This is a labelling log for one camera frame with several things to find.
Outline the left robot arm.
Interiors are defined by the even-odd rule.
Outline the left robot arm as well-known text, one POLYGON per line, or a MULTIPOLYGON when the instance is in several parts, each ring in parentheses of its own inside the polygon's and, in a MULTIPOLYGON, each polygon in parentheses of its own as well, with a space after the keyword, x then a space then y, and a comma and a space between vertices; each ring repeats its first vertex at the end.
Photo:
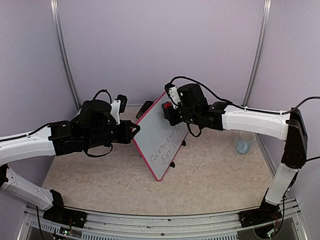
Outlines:
POLYGON ((38 129, 0 139, 0 189, 15 195, 39 209, 48 211, 63 223, 70 218, 59 192, 45 189, 24 179, 9 163, 35 157, 64 156, 83 152, 93 158, 89 149, 114 144, 129 144, 140 131, 131 120, 121 120, 126 102, 121 98, 111 103, 87 100, 72 120, 47 123, 38 129))

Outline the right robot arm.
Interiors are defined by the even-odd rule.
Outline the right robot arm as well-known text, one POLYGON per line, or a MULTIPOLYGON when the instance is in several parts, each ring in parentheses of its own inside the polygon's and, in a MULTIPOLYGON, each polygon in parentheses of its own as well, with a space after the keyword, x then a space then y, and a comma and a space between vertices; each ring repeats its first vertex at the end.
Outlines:
POLYGON ((197 83, 181 87, 168 83, 164 89, 170 101, 163 104, 162 109, 171 126, 185 123, 195 125, 199 130, 245 131, 285 141, 280 165, 264 197, 266 203, 255 212, 260 222, 268 221, 307 161, 308 136, 301 112, 298 109, 288 113, 267 112, 233 106, 226 101, 208 104, 197 83))

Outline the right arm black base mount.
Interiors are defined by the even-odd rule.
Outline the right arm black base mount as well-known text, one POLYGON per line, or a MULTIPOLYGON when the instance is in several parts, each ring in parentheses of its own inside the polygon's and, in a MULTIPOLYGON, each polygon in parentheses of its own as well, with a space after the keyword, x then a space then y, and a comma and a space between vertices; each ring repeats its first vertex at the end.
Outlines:
POLYGON ((282 213, 279 204, 272 205, 263 199, 259 207, 240 211, 238 216, 241 227, 246 228, 281 219, 282 213))

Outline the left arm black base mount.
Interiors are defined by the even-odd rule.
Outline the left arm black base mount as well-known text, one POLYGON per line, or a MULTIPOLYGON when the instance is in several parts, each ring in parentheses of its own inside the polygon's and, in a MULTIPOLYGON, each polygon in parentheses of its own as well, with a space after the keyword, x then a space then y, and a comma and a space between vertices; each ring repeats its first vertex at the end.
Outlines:
POLYGON ((83 229, 87 220, 87 213, 66 208, 59 192, 51 189, 50 193, 53 198, 52 206, 44 211, 43 218, 54 223, 83 229))

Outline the red whiteboard eraser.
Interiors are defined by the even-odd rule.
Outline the red whiteboard eraser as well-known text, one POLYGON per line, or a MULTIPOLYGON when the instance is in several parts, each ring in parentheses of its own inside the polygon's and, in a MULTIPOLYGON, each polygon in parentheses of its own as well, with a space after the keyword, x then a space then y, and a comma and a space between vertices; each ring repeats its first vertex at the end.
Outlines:
POLYGON ((163 109, 169 109, 170 107, 172 107, 172 103, 171 102, 169 102, 169 101, 167 101, 167 102, 165 102, 165 103, 163 103, 162 105, 161 105, 161 107, 163 108, 163 109))

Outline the pink framed whiteboard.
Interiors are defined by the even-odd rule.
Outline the pink framed whiteboard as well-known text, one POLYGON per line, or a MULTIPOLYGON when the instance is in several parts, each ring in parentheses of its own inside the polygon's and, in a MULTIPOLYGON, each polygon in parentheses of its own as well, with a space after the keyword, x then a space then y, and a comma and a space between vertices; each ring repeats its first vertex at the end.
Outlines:
POLYGON ((163 93, 137 121, 140 131, 133 142, 156 181, 160 182, 177 155, 188 129, 185 123, 171 126, 162 104, 169 101, 163 93))

